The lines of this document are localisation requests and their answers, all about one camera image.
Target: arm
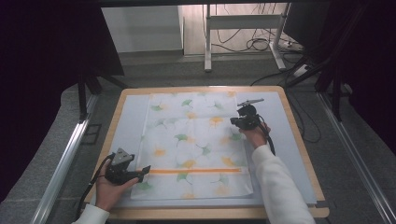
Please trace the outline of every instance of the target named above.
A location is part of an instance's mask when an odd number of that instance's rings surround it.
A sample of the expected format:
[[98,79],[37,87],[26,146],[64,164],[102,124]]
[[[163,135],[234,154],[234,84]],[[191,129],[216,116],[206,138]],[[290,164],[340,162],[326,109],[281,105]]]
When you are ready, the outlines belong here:
[[240,132],[245,134],[255,148],[252,159],[271,223],[315,223],[288,168],[280,158],[272,154],[262,131],[257,128]]
[[102,224],[105,223],[109,211],[120,199],[122,193],[137,183],[138,178],[134,178],[123,185],[113,185],[105,178],[107,166],[110,160],[106,161],[102,167],[99,177],[96,180],[96,204],[95,206],[87,204],[81,217],[73,224]]

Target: cloth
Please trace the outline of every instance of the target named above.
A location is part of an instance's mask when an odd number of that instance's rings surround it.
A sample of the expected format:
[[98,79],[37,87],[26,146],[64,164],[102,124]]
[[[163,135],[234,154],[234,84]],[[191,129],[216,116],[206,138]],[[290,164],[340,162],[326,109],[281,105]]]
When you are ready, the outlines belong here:
[[151,94],[133,186],[133,200],[240,197],[253,193],[235,92]]
[[87,204],[81,217],[72,224],[102,224],[106,223],[106,220],[110,214],[96,206]]
[[252,153],[256,176],[262,188],[265,210],[273,224],[315,223],[302,194],[282,160],[268,145]]

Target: wall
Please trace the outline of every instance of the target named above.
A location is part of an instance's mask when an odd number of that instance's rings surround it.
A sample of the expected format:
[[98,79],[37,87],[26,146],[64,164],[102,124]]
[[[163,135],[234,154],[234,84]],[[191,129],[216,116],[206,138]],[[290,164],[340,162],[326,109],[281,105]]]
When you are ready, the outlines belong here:
[[117,52],[182,47],[181,7],[102,8]]

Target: metal frame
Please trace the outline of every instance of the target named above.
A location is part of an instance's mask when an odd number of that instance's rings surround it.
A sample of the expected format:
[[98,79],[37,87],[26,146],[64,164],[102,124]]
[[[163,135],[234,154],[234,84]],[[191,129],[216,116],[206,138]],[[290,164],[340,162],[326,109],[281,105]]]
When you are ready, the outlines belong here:
[[393,212],[392,207],[390,207],[389,201],[385,196],[382,189],[379,187],[377,182],[375,181],[373,175],[371,174],[369,168],[364,163],[364,160],[361,157],[361,154],[356,149],[352,140],[347,133],[347,130],[344,128],[344,125],[332,112],[332,104],[326,93],[318,93],[318,98],[322,102],[323,107],[334,127],[335,131],[338,134],[344,148],[346,149],[346,153],[348,154],[350,160],[356,168],[359,176],[361,177],[361,181],[369,192],[376,208],[378,209],[379,215],[383,218],[384,223],[391,224],[396,223],[396,216]]
[[290,3],[286,4],[282,14],[272,15],[238,15],[238,16],[211,16],[210,5],[206,5],[206,42],[205,42],[205,71],[212,71],[211,53],[211,30],[230,30],[230,29],[276,29],[276,37],[269,43],[274,55],[276,65],[280,71],[286,70],[282,57],[279,54],[277,45],[285,25],[286,17],[290,8]]
[[56,170],[41,198],[40,204],[35,210],[35,214],[30,221],[31,224],[46,223],[47,218],[50,215],[53,204],[58,196],[59,190],[64,183],[64,179],[69,171],[69,167],[73,162],[76,155],[79,143],[81,142],[82,136],[87,129],[88,123],[90,122],[93,108],[96,105],[98,96],[92,95],[87,104],[87,117],[81,123],[78,123],[73,134],[64,150],[64,154],[56,167]]

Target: metal rail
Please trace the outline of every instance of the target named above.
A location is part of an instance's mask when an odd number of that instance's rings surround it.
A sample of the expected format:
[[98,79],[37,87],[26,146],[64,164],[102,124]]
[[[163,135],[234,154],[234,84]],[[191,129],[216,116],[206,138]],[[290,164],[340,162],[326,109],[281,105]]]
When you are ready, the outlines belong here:
[[332,123],[332,126],[337,132],[350,160],[352,161],[359,176],[361,177],[361,181],[363,182],[364,187],[366,187],[367,191],[370,194],[370,197],[372,198],[376,208],[378,209],[379,215],[383,218],[384,223],[396,223],[396,216],[393,212],[392,207],[389,204],[387,197],[375,181],[369,168],[364,163],[361,154],[353,144],[351,138],[349,137],[349,134],[347,133],[347,130],[344,128],[343,123],[338,121],[337,117],[333,114],[332,104],[330,103],[328,96],[326,95],[326,93],[318,93],[318,98],[322,102],[324,109]]
[[79,123],[70,137],[70,140],[64,150],[58,166],[41,198],[40,204],[35,210],[35,214],[31,220],[31,224],[46,223],[47,218],[50,215],[50,210],[58,196],[58,193],[64,183],[64,179],[69,171],[70,164],[73,162],[74,156],[76,155],[79,143],[81,142],[82,136],[87,129],[87,125],[92,116],[92,111],[96,105],[98,96],[92,95],[89,102],[87,103],[87,117],[83,122]]

